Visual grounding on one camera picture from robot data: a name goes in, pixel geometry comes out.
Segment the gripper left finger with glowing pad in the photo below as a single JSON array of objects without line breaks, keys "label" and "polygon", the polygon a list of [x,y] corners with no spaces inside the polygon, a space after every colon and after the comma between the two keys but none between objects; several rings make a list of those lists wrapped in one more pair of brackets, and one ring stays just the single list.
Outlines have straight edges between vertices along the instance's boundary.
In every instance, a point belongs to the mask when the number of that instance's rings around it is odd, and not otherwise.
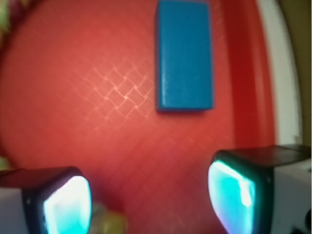
[{"label": "gripper left finger with glowing pad", "polygon": [[90,185],[76,167],[0,173],[2,234],[86,234],[91,212]]}]

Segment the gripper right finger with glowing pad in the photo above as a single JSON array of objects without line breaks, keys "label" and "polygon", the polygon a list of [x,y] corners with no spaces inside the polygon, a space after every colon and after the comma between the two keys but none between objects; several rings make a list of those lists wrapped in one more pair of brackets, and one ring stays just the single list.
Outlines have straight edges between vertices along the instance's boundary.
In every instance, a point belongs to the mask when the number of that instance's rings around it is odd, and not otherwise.
[{"label": "gripper right finger with glowing pad", "polygon": [[214,213],[229,234],[309,234],[311,147],[219,150],[208,169],[208,191]]}]

